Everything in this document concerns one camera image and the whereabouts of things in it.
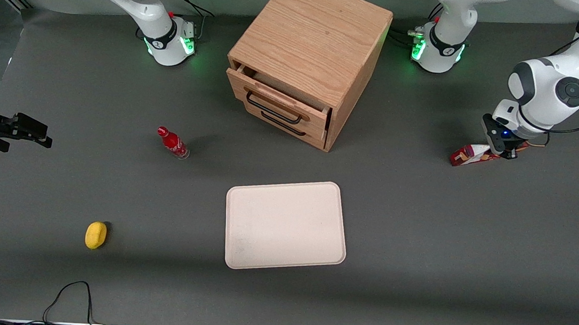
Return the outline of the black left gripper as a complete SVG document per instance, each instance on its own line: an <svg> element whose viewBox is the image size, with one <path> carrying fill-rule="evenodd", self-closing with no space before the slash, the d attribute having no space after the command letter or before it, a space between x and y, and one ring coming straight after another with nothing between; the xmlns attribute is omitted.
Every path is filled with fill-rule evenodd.
<svg viewBox="0 0 579 325"><path fill-rule="evenodd" d="M528 146L525 139L516 136L489 114L482 116L482 128L491 154L499 156L502 151L502 158L512 160L515 159L515 151Z"/></svg>

